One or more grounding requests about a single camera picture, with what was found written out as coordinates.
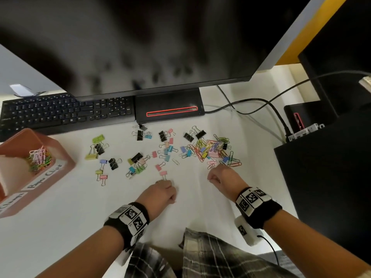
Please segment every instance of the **wristband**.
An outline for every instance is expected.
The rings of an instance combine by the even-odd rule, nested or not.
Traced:
[[[236,206],[246,222],[255,229],[263,229],[264,223],[282,209],[280,204],[258,187],[243,189],[236,200]]]
[[[149,223],[150,218],[146,207],[137,202],[132,202],[114,211],[108,217],[104,226],[112,226],[120,232],[123,237],[123,249],[125,250],[138,242]]]

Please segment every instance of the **fist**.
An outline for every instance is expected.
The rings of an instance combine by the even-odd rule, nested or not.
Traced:
[[[177,190],[171,181],[157,181],[148,187],[136,200],[137,203],[146,207],[150,221],[157,218],[169,205],[174,204]]]
[[[249,187],[238,173],[222,164],[210,170],[207,180],[233,202],[236,202],[238,195],[244,188]]]

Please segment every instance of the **plaid shirt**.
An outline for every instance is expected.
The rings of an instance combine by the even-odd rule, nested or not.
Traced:
[[[246,253],[208,233],[186,229],[183,242],[182,278],[297,278],[294,274],[266,260]],[[125,278],[175,278],[169,263],[147,244],[132,249]]]

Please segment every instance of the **white desk surface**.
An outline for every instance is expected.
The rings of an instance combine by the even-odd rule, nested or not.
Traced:
[[[270,99],[292,85],[294,80],[287,66],[276,66],[270,71],[255,74],[250,82],[221,85],[221,88],[231,101],[235,101],[249,97]],[[201,95],[204,104],[226,104],[216,87],[201,88]],[[300,102],[302,98],[294,89],[278,98],[274,105],[287,121],[283,106]],[[247,111],[259,105],[261,103],[244,103],[236,107]],[[274,135],[284,139],[282,126],[267,107],[255,113],[253,118],[273,134],[249,117],[222,110],[203,117],[148,124],[153,138],[141,142],[131,135],[135,122],[52,136],[76,161],[76,168],[17,215],[0,219],[0,277],[36,276],[97,231],[111,212],[134,201],[145,188],[159,180],[161,177],[155,164],[163,159],[151,158],[147,162],[148,168],[132,180],[125,177],[129,168],[126,160],[138,152],[147,155],[159,150],[158,132],[169,128],[177,134],[174,137],[175,148],[187,145],[182,135],[194,125],[206,131],[206,139],[213,139],[213,134],[229,137],[235,158],[242,162],[242,166],[235,168],[241,177],[249,185],[261,187],[286,211],[297,216],[273,151],[282,144]],[[96,182],[94,174],[100,167],[99,161],[84,160],[92,138],[100,134],[104,134],[105,142],[110,145],[100,158],[123,159],[114,171],[109,166],[105,167],[104,172],[108,174],[105,187]],[[265,241],[254,247],[246,245],[233,223],[238,215],[237,208],[206,180],[206,162],[201,163],[196,157],[182,159],[178,154],[172,153],[171,158],[177,159],[179,166],[170,160],[164,167],[168,172],[167,178],[178,189],[177,202],[149,225],[141,240],[163,248],[178,249],[183,231],[189,227],[206,231],[250,253],[271,252]],[[279,249],[264,234],[273,247]],[[123,276],[123,268],[116,262],[105,274],[105,277]]]

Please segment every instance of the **monitor stand base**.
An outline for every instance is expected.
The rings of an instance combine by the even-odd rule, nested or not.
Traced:
[[[200,89],[135,96],[135,118],[144,124],[205,115]]]

